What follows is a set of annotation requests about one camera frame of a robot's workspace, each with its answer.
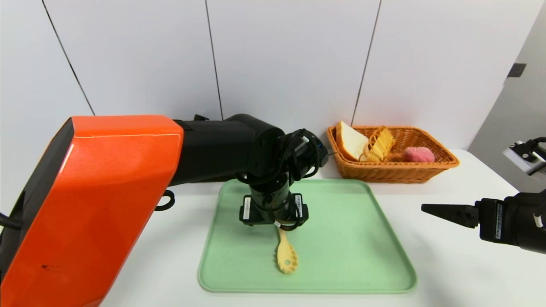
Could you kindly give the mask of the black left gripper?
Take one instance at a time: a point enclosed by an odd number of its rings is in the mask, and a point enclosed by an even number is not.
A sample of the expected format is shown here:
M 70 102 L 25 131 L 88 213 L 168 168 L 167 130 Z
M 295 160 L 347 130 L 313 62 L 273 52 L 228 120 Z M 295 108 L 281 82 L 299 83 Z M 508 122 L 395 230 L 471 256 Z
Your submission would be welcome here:
M 245 225 L 302 226 L 309 218 L 302 194 L 290 191 L 290 182 L 250 185 L 238 212 Z

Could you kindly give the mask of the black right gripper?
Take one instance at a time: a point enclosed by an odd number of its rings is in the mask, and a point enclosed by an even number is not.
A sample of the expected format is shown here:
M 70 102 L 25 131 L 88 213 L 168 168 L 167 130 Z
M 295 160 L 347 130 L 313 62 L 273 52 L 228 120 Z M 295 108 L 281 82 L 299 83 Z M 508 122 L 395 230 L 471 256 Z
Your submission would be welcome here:
M 520 192 L 503 200 L 482 199 L 476 206 L 422 204 L 421 211 L 470 229 L 480 239 L 545 253 L 545 194 Z

